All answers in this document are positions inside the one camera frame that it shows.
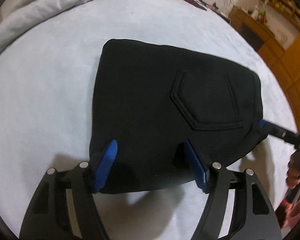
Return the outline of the right hand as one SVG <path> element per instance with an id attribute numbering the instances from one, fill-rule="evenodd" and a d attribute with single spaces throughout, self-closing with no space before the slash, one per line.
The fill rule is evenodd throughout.
<path id="1" fill-rule="evenodd" d="M 286 184 L 289 189 L 294 189 L 300 183 L 300 152 L 294 152 L 288 163 Z"/>

